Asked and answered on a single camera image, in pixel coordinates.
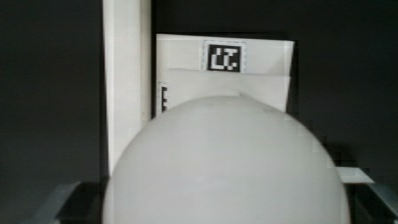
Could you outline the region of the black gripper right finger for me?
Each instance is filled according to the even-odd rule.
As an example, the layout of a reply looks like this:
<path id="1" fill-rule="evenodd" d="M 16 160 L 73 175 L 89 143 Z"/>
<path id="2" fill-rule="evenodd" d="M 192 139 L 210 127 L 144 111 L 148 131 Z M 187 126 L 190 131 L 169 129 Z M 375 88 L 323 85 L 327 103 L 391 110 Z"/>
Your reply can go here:
<path id="1" fill-rule="evenodd" d="M 352 224 L 398 224 L 398 194 L 359 167 L 339 167 L 347 186 Z"/>

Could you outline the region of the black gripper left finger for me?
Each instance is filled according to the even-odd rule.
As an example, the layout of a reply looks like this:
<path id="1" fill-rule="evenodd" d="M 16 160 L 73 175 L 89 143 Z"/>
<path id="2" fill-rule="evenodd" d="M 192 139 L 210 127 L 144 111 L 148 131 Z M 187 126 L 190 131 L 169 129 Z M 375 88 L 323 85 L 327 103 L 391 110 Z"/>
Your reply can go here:
<path id="1" fill-rule="evenodd" d="M 20 224 L 103 224 L 103 193 L 98 182 L 61 184 Z"/>

